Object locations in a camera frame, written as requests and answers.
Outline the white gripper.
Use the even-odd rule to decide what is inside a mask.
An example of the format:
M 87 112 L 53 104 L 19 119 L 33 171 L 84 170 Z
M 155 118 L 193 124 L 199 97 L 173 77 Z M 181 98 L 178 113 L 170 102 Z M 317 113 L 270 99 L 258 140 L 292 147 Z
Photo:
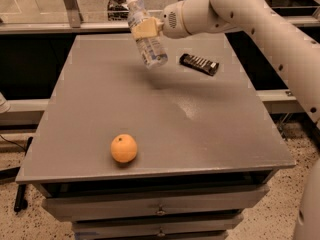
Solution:
M 172 39 L 185 38 L 190 35 L 183 20 L 183 2 L 168 5 L 162 12 L 162 20 L 151 17 L 143 20 L 131 29 L 135 40 L 142 38 L 153 38 L 163 34 Z

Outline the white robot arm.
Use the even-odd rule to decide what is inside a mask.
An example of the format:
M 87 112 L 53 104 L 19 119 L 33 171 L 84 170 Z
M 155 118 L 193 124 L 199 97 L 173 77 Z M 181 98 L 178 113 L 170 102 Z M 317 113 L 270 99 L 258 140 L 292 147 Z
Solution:
M 181 0 L 165 6 L 159 17 L 139 23 L 133 33 L 177 39 L 233 29 L 250 37 L 312 122 L 319 125 L 319 43 L 279 16 L 265 0 Z M 320 160 L 309 170 L 293 235 L 262 236 L 274 226 L 273 222 L 247 222 L 231 240 L 320 240 Z

